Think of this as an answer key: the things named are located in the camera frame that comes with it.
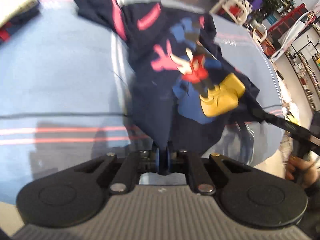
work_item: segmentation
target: ribbed surface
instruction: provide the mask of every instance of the ribbed surface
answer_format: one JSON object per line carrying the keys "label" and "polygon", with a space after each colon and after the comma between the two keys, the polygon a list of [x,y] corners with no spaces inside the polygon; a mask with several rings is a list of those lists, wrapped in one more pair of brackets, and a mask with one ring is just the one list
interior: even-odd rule
{"label": "ribbed surface", "polygon": [[27,225],[18,240],[307,240],[297,227],[256,230],[228,218],[189,186],[136,186],[112,197],[93,219],[65,229]]}

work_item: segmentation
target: person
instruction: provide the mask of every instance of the person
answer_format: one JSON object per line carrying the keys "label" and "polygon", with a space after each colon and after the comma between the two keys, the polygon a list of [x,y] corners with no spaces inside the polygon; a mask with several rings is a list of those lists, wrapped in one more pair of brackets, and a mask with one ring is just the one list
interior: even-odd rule
{"label": "person", "polygon": [[308,196],[308,206],[298,227],[312,239],[320,240],[320,173],[313,162],[290,155],[285,179],[293,180],[297,169],[304,171],[301,187]]}

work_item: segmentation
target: metal bolt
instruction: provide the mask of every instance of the metal bolt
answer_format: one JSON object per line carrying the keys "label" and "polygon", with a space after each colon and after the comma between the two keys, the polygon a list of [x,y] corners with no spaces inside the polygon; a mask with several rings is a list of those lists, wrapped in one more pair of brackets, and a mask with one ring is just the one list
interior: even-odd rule
{"label": "metal bolt", "polygon": [[210,193],[214,190],[214,187],[212,185],[209,184],[200,184],[198,186],[198,190],[201,193]]}
{"label": "metal bolt", "polygon": [[123,183],[115,183],[110,186],[110,189],[114,192],[124,192],[127,187]]}

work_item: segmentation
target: purple object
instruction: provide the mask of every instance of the purple object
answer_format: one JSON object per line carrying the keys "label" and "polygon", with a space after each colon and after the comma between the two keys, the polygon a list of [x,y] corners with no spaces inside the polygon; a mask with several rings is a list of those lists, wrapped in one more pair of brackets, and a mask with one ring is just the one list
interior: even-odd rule
{"label": "purple object", "polygon": [[258,10],[262,5],[262,0],[253,0],[252,4],[252,11]]}

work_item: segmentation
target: folded cloth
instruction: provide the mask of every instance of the folded cloth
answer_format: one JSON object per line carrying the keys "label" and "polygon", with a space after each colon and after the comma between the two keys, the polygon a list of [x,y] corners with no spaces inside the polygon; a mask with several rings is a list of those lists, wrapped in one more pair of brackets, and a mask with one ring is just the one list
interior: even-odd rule
{"label": "folded cloth", "polygon": [[[248,109],[260,107],[259,89],[223,59],[213,43],[210,14],[166,8],[161,2],[119,7],[116,0],[74,1],[80,16],[110,28],[128,45],[135,72],[132,118],[160,149],[171,141],[174,149],[201,153],[219,141],[226,124],[254,121]],[[198,52],[199,44],[207,53]],[[228,87],[230,80],[240,80],[245,92],[241,86]],[[230,111],[206,114],[203,106],[213,102],[206,97],[215,97],[212,109]],[[228,104],[238,107],[231,110]]]}
{"label": "folded cloth", "polygon": [[0,13],[0,44],[36,16],[39,5],[39,0],[0,0],[0,7],[5,8]]}

